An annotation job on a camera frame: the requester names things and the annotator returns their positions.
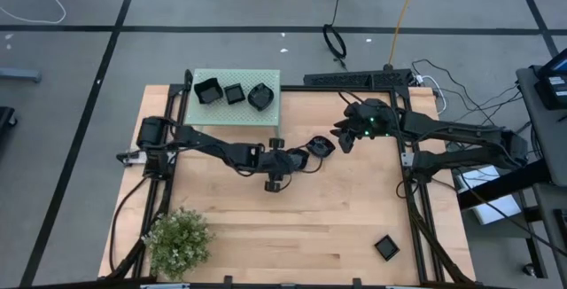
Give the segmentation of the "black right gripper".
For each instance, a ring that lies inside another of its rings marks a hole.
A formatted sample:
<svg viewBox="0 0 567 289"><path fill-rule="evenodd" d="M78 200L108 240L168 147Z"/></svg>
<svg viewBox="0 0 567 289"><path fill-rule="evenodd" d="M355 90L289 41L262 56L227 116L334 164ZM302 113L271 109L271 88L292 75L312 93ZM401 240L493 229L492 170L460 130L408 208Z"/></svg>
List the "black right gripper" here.
<svg viewBox="0 0 567 289"><path fill-rule="evenodd" d="M358 139L368 137L393 136L395 132L395 114L392 109L379 99L369 98L359 103L354 102L346 108L346 119L333 124L337 129L330 133L335 137L352 134Z"/></svg>

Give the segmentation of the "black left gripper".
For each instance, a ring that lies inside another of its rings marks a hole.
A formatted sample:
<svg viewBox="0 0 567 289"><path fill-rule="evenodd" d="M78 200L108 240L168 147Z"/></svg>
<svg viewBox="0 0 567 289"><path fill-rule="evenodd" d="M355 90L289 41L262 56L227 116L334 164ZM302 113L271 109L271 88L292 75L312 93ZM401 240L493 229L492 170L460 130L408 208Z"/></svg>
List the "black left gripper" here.
<svg viewBox="0 0 567 289"><path fill-rule="evenodd" d="M309 152L300 149L290 149L290 155L284 150L284 140L281 138L269 139L270 151L268 153L268 180L265 182L265 191L283 191L291 183L291 174L295 170L303 170L307 165Z"/></svg>

